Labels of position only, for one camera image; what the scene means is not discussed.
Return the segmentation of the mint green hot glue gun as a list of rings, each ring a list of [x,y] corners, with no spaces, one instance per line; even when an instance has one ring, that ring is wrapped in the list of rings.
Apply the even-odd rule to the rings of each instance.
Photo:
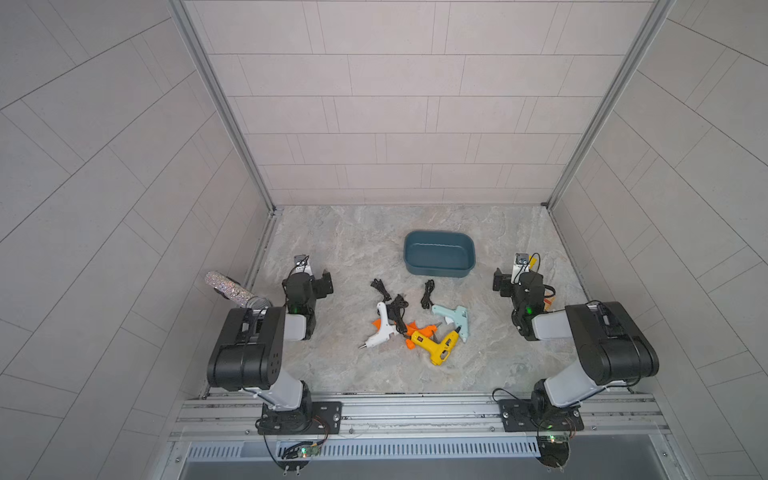
[[[429,310],[433,314],[443,317],[447,324],[454,325],[459,333],[461,340],[466,343],[469,339],[469,314],[466,307],[457,306],[450,309],[437,305],[432,301],[431,295],[435,289],[435,281],[429,279],[425,282],[424,294],[420,304],[424,310]]]

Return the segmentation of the orange hot glue gun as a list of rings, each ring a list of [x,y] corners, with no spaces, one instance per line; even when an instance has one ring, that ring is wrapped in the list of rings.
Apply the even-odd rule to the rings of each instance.
[[[416,347],[415,343],[411,340],[411,337],[415,333],[418,333],[418,334],[424,336],[425,338],[433,341],[434,340],[434,334],[438,330],[438,326],[437,325],[427,325],[425,327],[418,328],[415,322],[411,322],[410,324],[407,324],[406,328],[407,328],[407,332],[406,332],[406,335],[405,335],[405,337],[406,337],[405,342],[406,342],[406,346],[407,346],[407,348],[409,350],[413,350]]]

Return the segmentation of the white hot glue gun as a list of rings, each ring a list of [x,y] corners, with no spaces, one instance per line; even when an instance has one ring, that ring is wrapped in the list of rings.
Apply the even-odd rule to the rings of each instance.
[[[376,310],[378,319],[373,322],[376,332],[371,335],[360,349],[373,348],[390,340],[395,334],[407,336],[408,328],[404,322],[404,313],[409,306],[402,295],[392,298],[386,290],[381,279],[375,278],[370,286],[376,289],[381,295],[382,300],[377,303]]]

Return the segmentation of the yellow hot glue gun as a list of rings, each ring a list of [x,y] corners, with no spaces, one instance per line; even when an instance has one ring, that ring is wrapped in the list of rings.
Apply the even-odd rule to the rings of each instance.
[[[450,331],[440,342],[431,341],[418,333],[415,333],[411,340],[416,346],[429,353],[433,365],[440,366],[450,357],[459,338],[459,333],[455,329]]]

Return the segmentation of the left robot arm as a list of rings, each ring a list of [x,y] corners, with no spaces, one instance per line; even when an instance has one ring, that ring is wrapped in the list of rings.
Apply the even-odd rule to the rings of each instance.
[[[275,412],[309,411],[307,385],[282,370],[287,343],[309,340],[316,328],[316,302],[333,293],[331,274],[317,278],[304,269],[282,281],[285,303],[245,289],[229,277],[211,271],[206,284],[234,302],[207,365],[210,386],[244,391],[266,402]]]

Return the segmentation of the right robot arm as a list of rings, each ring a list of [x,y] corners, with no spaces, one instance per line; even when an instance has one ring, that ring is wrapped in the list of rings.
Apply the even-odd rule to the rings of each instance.
[[[631,387],[659,371],[656,351],[619,302],[593,300],[547,311],[555,289],[526,268],[514,275],[496,270],[492,289],[512,301],[511,321],[525,340],[574,342],[577,359],[538,381],[531,393],[529,411],[538,423],[608,387]]]

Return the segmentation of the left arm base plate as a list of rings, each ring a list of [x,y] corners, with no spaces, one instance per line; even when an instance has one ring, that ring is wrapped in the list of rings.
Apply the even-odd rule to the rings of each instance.
[[[257,431],[260,435],[338,434],[342,409],[342,402],[328,401],[302,404],[291,411],[274,411],[264,406]]]

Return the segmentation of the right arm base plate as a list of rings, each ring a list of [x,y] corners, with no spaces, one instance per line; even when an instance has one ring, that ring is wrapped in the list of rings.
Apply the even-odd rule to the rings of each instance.
[[[533,432],[545,431],[579,432],[584,423],[576,406],[558,408],[546,404],[536,407],[532,400],[501,399],[497,401],[504,431]]]

